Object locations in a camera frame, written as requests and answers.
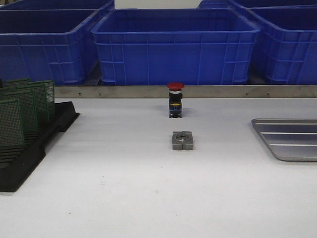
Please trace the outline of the grey metal clamp block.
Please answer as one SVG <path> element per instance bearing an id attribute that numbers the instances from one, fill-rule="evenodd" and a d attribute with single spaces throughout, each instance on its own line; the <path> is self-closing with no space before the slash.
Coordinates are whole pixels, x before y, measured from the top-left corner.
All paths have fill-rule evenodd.
<path id="1" fill-rule="evenodd" d="M 171 139 L 172 150 L 193 150 L 194 139 L 191 131 L 174 131 Z"/>

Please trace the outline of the far left blue crate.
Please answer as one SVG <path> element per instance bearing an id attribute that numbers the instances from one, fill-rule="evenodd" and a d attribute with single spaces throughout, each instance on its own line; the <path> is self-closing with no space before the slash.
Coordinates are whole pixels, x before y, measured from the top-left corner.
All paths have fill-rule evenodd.
<path id="1" fill-rule="evenodd" d="M 100 13 L 115 8 L 113 0 L 18 0 L 1 6 L 1 10 L 96 10 Z"/>

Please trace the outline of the green circuit board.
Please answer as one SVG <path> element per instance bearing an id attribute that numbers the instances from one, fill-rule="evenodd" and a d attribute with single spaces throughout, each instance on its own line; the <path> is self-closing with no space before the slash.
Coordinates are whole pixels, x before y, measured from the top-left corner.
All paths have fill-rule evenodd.
<path id="1" fill-rule="evenodd" d="M 46 98 L 48 102 L 49 116 L 52 118 L 55 116 L 55 105 L 54 105 L 54 81 L 44 80 L 44 81 L 33 81 L 28 82 L 28 85 L 40 85 L 43 84 L 46 89 Z"/>
<path id="2" fill-rule="evenodd" d="M 8 92 L 10 92 L 9 87 L 7 87 L 7 86 L 0 87 L 0 100 L 3 100 L 5 93 L 8 93 Z"/>
<path id="3" fill-rule="evenodd" d="M 19 86 L 25 86 L 29 82 L 31 82 L 30 78 L 20 78 L 20 79 L 14 79 L 14 80 L 7 80 L 5 81 L 5 86 L 10 88 L 16 88 Z"/>
<path id="4" fill-rule="evenodd" d="M 31 90 L 6 92 L 4 99 L 18 99 L 22 118 L 23 131 L 25 133 L 38 131 L 38 120 L 35 106 L 35 96 Z"/>
<path id="5" fill-rule="evenodd" d="M 35 97 L 36 113 L 39 124 L 48 124 L 50 122 L 48 100 L 46 97 L 46 88 L 43 83 L 29 83 L 28 85 L 18 86 L 18 90 L 31 90 Z"/>
<path id="6" fill-rule="evenodd" d="M 20 147 L 24 143 L 22 117 L 18 99 L 0 101 L 0 147 Z"/>

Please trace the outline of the far right blue crate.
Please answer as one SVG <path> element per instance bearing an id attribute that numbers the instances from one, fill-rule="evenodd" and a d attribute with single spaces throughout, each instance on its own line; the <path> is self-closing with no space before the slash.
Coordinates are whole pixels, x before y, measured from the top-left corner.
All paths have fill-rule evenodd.
<path id="1" fill-rule="evenodd" d="M 316 7 L 316 0 L 202 0 L 203 8 Z"/>

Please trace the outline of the metal rail strip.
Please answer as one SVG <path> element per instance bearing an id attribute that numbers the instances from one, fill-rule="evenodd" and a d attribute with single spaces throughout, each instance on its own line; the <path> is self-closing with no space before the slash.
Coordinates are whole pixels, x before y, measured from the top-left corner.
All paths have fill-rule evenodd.
<path id="1" fill-rule="evenodd" d="M 316 85 L 185 86 L 183 98 L 315 98 Z M 56 86 L 56 98 L 168 98 L 166 86 Z"/>

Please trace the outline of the silver metal tray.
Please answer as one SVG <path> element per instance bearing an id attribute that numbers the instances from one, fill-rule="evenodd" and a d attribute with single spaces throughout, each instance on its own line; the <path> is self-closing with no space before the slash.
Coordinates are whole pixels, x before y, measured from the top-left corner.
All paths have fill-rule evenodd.
<path id="1" fill-rule="evenodd" d="M 317 161 L 316 119 L 253 119 L 252 126 L 275 158 Z"/>

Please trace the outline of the black slotted board rack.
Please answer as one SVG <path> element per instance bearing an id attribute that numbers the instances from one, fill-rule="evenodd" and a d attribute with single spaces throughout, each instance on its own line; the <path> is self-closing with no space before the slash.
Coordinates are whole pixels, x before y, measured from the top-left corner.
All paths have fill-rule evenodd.
<path id="1" fill-rule="evenodd" d="M 24 136 L 25 145 L 0 150 L 0 190 L 15 192 L 45 157 L 45 146 L 58 132 L 66 132 L 79 117 L 71 101 L 55 104 L 55 116 L 39 132 Z"/>

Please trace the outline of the right blue plastic crate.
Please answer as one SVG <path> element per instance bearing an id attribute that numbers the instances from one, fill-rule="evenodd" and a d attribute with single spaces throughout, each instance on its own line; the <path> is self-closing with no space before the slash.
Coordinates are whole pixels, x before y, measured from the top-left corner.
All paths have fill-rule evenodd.
<path id="1" fill-rule="evenodd" d="M 250 8 L 260 29 L 251 64 L 267 84 L 317 83 L 316 7 Z"/>

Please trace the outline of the blue plastic crate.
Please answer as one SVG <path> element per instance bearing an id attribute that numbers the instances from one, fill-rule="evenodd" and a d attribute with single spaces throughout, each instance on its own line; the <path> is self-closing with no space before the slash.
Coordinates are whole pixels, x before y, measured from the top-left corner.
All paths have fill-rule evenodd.
<path id="1" fill-rule="evenodd" d="M 92 34 L 105 85 L 243 85 L 259 31 L 230 9 L 117 9 Z"/>
<path id="2" fill-rule="evenodd" d="M 317 83 L 316 7 L 250 8 L 260 29 L 251 64 L 267 84 Z"/>
<path id="3" fill-rule="evenodd" d="M 80 85 L 98 62 L 96 10 L 2 10 L 0 77 Z"/>

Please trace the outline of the left blue plastic crate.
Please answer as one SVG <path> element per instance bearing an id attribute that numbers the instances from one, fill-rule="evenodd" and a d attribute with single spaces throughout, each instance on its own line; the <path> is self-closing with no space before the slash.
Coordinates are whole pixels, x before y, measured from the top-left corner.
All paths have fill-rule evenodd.
<path id="1" fill-rule="evenodd" d="M 98 62 L 96 10 L 2 10 L 0 77 L 80 85 Z"/>

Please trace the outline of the centre blue plastic crate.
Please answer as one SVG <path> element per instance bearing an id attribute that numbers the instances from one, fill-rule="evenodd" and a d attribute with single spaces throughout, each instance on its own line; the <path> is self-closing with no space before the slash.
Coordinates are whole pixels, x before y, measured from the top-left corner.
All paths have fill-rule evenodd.
<path id="1" fill-rule="evenodd" d="M 259 31 L 230 9 L 117 9 L 92 34 L 105 85 L 243 85 Z"/>

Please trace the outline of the red emergency stop button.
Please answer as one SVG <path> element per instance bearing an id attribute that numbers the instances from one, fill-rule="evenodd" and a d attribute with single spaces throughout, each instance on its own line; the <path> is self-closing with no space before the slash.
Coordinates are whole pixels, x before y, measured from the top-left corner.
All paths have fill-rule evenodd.
<path id="1" fill-rule="evenodd" d="M 171 82 L 167 84 L 169 89 L 169 118 L 182 118 L 182 89 L 184 84 L 180 82 Z"/>

